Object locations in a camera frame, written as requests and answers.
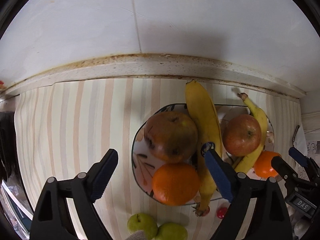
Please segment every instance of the orange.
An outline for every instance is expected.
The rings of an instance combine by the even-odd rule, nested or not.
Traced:
[[[190,201],[200,187],[194,167],[186,163],[167,163],[153,175],[154,198],[169,206],[181,206]]]
[[[254,172],[257,176],[267,179],[268,177],[275,177],[278,173],[271,166],[271,160],[275,156],[280,156],[279,153],[264,151],[260,154],[258,160],[254,164]]]

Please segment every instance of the apple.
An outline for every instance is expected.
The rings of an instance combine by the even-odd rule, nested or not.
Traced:
[[[241,114],[231,119],[226,125],[222,141],[228,153],[234,156],[245,156],[260,144],[260,125],[253,116]]]
[[[147,120],[144,139],[153,156],[167,163],[179,163],[196,152],[198,131],[188,115],[168,111]]]
[[[155,240],[187,240],[188,231],[176,223],[165,223],[158,229]]]
[[[153,239],[158,232],[158,225],[155,220],[144,213],[131,216],[128,220],[127,228],[130,234],[143,230],[148,240]]]

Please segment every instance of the red cherry tomato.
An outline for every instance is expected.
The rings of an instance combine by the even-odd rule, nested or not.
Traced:
[[[227,207],[221,207],[217,210],[217,218],[223,219],[228,211]]]

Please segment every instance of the blue gripper pad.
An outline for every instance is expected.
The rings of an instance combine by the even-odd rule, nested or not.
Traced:
[[[100,199],[108,185],[108,182],[118,164],[118,153],[114,149],[109,149],[99,163],[95,163],[88,171],[96,173],[93,181],[91,182],[92,190],[90,194],[90,200],[94,203],[97,199]]]
[[[205,165],[207,166],[214,182],[220,191],[221,196],[228,200],[230,203],[233,201],[233,194],[231,191],[231,182],[222,170],[221,166],[214,158],[210,150],[204,155]]]
[[[299,152],[295,147],[291,147],[289,149],[289,155],[297,162],[300,164],[302,167],[307,167],[308,166],[308,161],[307,158]]]

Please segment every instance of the red apple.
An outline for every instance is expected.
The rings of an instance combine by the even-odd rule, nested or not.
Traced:
[[[227,124],[222,141],[228,153],[234,156],[245,156],[260,144],[260,125],[253,116],[241,114]]]
[[[168,111],[148,119],[144,139],[153,156],[167,163],[178,163],[196,152],[198,130],[188,115]]]

